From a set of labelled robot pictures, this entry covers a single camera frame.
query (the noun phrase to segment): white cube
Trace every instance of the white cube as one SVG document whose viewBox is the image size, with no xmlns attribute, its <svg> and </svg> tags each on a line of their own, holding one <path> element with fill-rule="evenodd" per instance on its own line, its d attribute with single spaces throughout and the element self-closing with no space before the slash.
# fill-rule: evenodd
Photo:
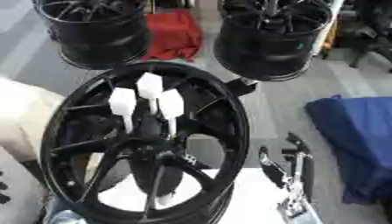
<svg viewBox="0 0 392 224">
<path fill-rule="evenodd" d="M 144 99 L 155 100 L 164 91 L 162 77 L 153 73 L 144 73 L 137 82 L 139 95 Z"/>
<path fill-rule="evenodd" d="M 117 87 L 108 99 L 108 103 L 114 115 L 132 116 L 137 105 L 135 90 Z"/>
<path fill-rule="evenodd" d="M 159 107 L 166 120 L 173 119 L 184 114 L 184 99 L 177 89 L 163 92 L 159 98 Z"/>
</svg>

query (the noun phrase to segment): gray carpet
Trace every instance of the gray carpet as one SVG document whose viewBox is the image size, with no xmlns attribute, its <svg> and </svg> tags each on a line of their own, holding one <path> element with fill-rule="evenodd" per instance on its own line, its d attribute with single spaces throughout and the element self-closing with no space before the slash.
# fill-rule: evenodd
<svg viewBox="0 0 392 224">
<path fill-rule="evenodd" d="M 30 1 L 0 2 L 0 18 L 3 18 L 2 13 L 9 15 L 7 19 L 0 19 L 0 73 L 69 95 L 99 72 L 72 67 L 60 59 L 57 45 L 48 39 L 38 16 L 33 10 L 25 9 Z M 192 66 L 230 81 L 236 76 L 220 66 L 212 55 L 212 45 L 220 27 L 216 2 L 199 1 L 199 4 L 203 10 L 194 10 L 194 15 L 204 31 L 204 46 Z M 255 93 L 241 98 L 251 125 L 252 144 L 246 166 L 257 167 L 256 149 L 261 144 L 267 144 L 272 157 L 282 161 L 279 151 L 287 146 L 284 138 L 288 131 L 294 131 L 313 150 L 316 162 L 314 203 L 324 223 L 384 224 L 386 221 L 378 206 L 341 203 L 343 186 L 336 160 L 303 110 L 307 102 L 336 94 L 347 97 L 392 94 L 392 74 L 387 72 L 391 65 L 378 55 L 369 54 L 359 69 L 352 69 L 347 65 L 351 58 L 350 51 L 333 51 L 328 60 L 313 59 L 303 76 L 284 82 L 260 83 Z M 221 153 L 211 150 L 214 148 L 216 143 L 212 140 L 191 141 L 191 152 L 210 165 L 221 162 Z"/>
</svg>

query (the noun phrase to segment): navy blue fabric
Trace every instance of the navy blue fabric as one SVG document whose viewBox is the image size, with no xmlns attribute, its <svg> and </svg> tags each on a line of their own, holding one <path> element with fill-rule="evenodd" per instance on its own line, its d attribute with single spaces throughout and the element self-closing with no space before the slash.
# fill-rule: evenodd
<svg viewBox="0 0 392 224">
<path fill-rule="evenodd" d="M 305 109 L 333 148 L 346 186 L 343 201 L 392 198 L 392 97 L 333 97 Z"/>
</svg>

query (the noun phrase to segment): beige cushion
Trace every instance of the beige cushion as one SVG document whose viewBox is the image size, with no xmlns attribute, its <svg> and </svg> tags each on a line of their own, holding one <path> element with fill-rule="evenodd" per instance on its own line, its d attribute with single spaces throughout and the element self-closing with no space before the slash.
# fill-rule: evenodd
<svg viewBox="0 0 392 224">
<path fill-rule="evenodd" d="M 43 88 L 0 77 L 0 146 L 19 162 L 37 158 L 45 127 L 63 99 Z"/>
</svg>

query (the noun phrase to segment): red cloth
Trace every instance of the red cloth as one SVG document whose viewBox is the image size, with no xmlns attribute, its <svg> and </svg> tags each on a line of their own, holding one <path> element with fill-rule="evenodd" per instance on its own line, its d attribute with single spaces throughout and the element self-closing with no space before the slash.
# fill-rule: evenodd
<svg viewBox="0 0 392 224">
<path fill-rule="evenodd" d="M 201 46 L 201 30 L 187 10 L 147 15 L 152 47 L 143 60 L 192 60 Z"/>
</svg>

